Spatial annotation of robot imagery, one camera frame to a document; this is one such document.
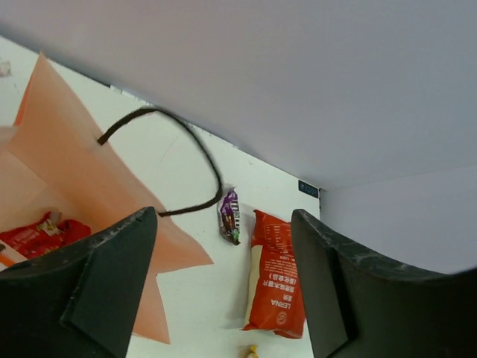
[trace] red packaging inside bag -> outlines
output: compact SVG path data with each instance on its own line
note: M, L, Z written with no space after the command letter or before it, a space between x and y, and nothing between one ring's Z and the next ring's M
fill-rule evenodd
M91 229L76 220L59 222L58 214L47 212L38 222L0 233L0 240L33 259L91 235Z
M249 301L244 330L301 338L305 308L291 245L290 223L255 210Z

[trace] paper bag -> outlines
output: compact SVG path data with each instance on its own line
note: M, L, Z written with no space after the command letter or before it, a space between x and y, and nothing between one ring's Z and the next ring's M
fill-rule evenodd
M40 55L15 126L0 129L0 231L35 222L51 208L93 233L141 207L164 211L111 146L98 144L101 135L79 98ZM133 332L169 343L156 274L211 263L169 217L159 219Z

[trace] gray wall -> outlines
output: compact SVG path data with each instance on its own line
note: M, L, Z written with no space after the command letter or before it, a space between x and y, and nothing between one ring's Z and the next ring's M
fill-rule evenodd
M477 165L325 192L321 218L405 263L444 273L477 266Z
M0 34L327 189L476 162L476 19L476 0L0 1Z

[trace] candy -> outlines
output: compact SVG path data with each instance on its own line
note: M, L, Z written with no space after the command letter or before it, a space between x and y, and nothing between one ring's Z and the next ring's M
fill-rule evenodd
M235 189L229 190L218 203L218 216L222 237L234 245L240 244L239 196Z

